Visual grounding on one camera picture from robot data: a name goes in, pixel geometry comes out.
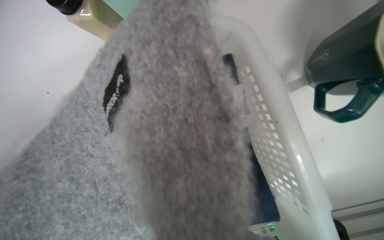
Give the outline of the grey scarf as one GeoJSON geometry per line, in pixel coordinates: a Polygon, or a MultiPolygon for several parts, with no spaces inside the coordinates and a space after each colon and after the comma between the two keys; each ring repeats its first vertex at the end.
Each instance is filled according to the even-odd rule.
{"type": "Polygon", "coordinates": [[[256,239],[234,90],[202,1],[140,1],[2,172],[1,239],[256,239]]]}

